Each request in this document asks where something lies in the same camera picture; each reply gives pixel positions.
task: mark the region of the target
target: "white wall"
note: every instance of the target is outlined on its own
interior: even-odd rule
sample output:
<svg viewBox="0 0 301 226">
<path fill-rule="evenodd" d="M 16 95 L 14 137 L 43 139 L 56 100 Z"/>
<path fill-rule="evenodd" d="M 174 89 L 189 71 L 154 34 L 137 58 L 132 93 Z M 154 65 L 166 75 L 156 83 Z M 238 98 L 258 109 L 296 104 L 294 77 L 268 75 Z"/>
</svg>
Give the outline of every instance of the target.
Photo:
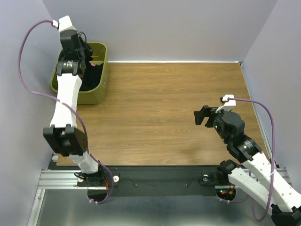
<svg viewBox="0 0 301 226">
<path fill-rule="evenodd" d="M 276 126 L 276 160 L 301 192 L 301 1 L 278 0 L 242 64 L 254 100 L 270 108 Z M 271 143 L 270 122 L 260 117 Z"/>
<path fill-rule="evenodd" d="M 42 168 L 52 151 L 43 138 L 54 112 L 54 102 L 25 91 L 17 74 L 17 56 L 27 30 L 50 19 L 40 0 L 0 2 L 0 225 L 25 226 Z M 57 31 L 41 25 L 28 39 L 22 58 L 27 84 L 50 92 L 49 81 L 59 53 Z"/>
<path fill-rule="evenodd" d="M 44 0 L 110 60 L 242 61 L 276 0 Z"/>
</svg>

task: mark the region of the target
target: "gray floor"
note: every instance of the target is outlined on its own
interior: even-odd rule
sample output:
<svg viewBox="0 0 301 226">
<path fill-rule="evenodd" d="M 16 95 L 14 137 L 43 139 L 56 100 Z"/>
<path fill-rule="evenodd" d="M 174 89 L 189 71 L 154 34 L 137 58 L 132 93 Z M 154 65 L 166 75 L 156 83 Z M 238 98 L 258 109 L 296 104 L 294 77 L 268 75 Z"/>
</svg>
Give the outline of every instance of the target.
<svg viewBox="0 0 301 226">
<path fill-rule="evenodd" d="M 245 197 L 238 191 L 237 198 Z M 258 216 L 263 208 L 256 205 Z M 214 197 L 121 197 L 102 205 L 88 202 L 85 190 L 48 190 L 39 226 L 273 226 L 256 222 L 251 200 L 226 204 Z"/>
</svg>

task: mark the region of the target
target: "wooden table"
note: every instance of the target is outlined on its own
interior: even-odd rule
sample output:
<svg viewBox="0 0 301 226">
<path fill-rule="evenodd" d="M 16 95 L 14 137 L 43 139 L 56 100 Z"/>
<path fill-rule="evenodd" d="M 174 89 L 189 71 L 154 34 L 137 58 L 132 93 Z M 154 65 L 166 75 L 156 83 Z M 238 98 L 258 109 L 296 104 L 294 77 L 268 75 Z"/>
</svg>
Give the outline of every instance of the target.
<svg viewBox="0 0 301 226">
<path fill-rule="evenodd" d="M 220 97 L 249 98 L 238 64 L 110 64 L 105 100 L 78 106 L 91 153 L 107 165 L 219 164 L 233 159 L 193 111 Z M 250 103 L 237 102 L 246 134 L 265 149 Z M 72 165 L 59 157 L 58 165 Z"/>
</svg>

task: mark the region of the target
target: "green object in bin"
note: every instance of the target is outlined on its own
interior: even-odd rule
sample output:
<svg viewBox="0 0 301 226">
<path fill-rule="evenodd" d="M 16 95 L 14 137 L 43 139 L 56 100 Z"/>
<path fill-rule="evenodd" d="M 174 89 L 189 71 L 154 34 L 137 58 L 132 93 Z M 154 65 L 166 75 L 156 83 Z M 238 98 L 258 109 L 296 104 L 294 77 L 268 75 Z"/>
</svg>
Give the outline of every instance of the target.
<svg viewBox="0 0 301 226">
<path fill-rule="evenodd" d="M 88 42 L 93 50 L 93 61 L 95 65 L 100 65 L 103 63 L 102 75 L 100 78 L 100 83 L 92 90 L 80 91 L 77 104 L 78 105 L 98 105 L 104 99 L 106 81 L 109 75 L 109 64 L 108 64 L 108 49 L 107 47 L 99 42 Z M 57 79 L 56 79 L 56 69 L 53 71 L 52 79 L 50 82 L 51 89 L 57 93 Z"/>
</svg>

